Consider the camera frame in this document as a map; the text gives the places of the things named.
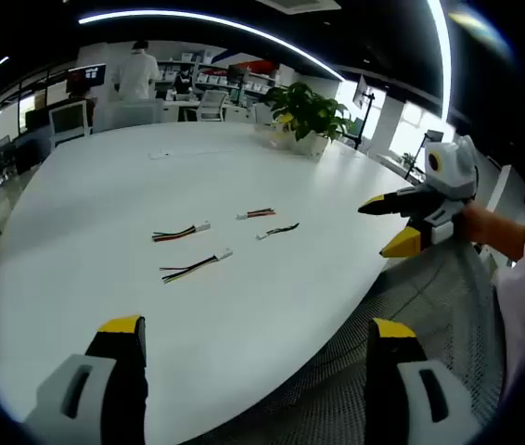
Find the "person's right hand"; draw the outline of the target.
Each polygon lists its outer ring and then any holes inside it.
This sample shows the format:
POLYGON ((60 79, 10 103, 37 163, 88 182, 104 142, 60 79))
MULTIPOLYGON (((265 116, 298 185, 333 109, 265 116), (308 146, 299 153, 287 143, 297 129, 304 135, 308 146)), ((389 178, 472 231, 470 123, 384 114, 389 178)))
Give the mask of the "person's right hand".
POLYGON ((489 246, 512 261, 524 255, 525 225, 489 211, 475 202, 466 204, 454 219, 455 232, 466 240, 489 246))

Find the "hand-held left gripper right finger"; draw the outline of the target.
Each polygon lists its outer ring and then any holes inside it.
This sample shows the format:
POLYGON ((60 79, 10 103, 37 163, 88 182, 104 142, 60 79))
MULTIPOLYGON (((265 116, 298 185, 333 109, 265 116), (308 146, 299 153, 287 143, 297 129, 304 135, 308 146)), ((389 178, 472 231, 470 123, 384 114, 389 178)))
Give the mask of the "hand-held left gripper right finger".
POLYGON ((405 324, 372 319, 365 364, 366 444, 467 444, 480 431, 470 392, 405 324))

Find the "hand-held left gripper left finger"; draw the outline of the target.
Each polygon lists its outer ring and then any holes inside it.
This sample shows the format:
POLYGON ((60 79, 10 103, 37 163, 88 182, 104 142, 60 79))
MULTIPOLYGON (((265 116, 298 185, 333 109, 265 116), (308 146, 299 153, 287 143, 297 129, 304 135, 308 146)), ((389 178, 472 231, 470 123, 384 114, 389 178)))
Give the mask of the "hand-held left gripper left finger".
POLYGON ((39 386, 24 425, 41 444, 143 444, 146 368, 145 318, 112 319, 39 386))

